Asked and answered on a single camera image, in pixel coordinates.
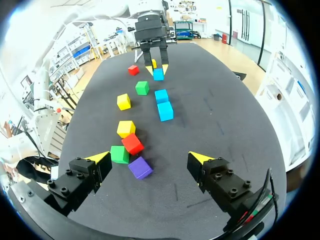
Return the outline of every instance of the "door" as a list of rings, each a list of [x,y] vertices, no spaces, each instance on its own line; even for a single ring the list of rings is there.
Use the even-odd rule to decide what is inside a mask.
[[[258,63],[264,29],[261,1],[231,0],[231,12],[231,45]]]

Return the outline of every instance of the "trash can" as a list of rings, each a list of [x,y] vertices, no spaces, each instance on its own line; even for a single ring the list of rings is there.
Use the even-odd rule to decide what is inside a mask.
[[[213,40],[219,41],[220,35],[219,34],[213,34]]]

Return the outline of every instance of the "yellow cube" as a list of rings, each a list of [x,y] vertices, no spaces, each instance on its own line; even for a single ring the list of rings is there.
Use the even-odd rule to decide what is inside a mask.
[[[152,65],[153,65],[153,68],[156,69],[157,68],[157,62],[155,59],[152,59]]]
[[[121,111],[131,108],[131,102],[128,94],[126,93],[118,96],[116,100],[116,104],[118,105]]]
[[[133,121],[119,121],[118,129],[116,133],[124,139],[130,134],[134,134],[136,132],[136,126]]]

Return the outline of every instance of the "red cube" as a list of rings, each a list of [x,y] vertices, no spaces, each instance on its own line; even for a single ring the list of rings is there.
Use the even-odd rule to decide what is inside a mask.
[[[132,65],[131,67],[128,68],[128,72],[129,72],[131,75],[135,76],[135,75],[137,75],[140,71],[139,71],[138,66]]]
[[[136,155],[145,148],[134,133],[122,139],[122,144],[131,155]]]

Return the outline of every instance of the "tan floor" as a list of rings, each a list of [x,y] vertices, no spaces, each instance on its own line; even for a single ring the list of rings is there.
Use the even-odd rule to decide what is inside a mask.
[[[193,42],[219,59],[231,71],[246,74],[243,83],[255,95],[262,83],[265,72],[249,57],[233,46],[214,41],[211,38],[194,39]]]

